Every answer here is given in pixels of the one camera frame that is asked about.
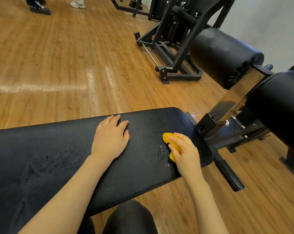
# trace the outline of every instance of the left hand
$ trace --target left hand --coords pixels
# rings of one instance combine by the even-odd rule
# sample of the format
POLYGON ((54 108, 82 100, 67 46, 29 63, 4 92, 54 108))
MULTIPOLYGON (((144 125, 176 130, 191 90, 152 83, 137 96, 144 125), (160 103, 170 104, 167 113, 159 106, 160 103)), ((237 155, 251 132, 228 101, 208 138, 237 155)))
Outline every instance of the left hand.
POLYGON ((120 115, 107 117, 97 126, 92 144, 91 156, 102 158, 108 165, 117 158, 129 142, 129 130, 125 130, 129 121, 118 126, 120 115))

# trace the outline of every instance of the wooden floor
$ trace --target wooden floor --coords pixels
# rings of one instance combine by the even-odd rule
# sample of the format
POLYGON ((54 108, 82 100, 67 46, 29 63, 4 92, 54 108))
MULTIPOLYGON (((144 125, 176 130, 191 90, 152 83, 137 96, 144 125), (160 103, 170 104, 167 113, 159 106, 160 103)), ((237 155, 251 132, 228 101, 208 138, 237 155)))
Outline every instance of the wooden floor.
MULTIPOLYGON (((172 106, 199 120, 224 94, 206 74, 161 84, 133 35, 156 24, 146 16, 134 19, 110 0, 85 0, 85 10, 46 1, 51 16, 0 0, 0 129, 172 106)), ((294 233, 294 176, 278 161, 285 145, 272 135, 220 154, 246 185, 234 193, 215 165, 203 169, 229 232, 294 233)), ((197 233, 182 178, 136 200, 160 234, 197 233)), ((93 217, 96 233, 112 211, 93 217)))

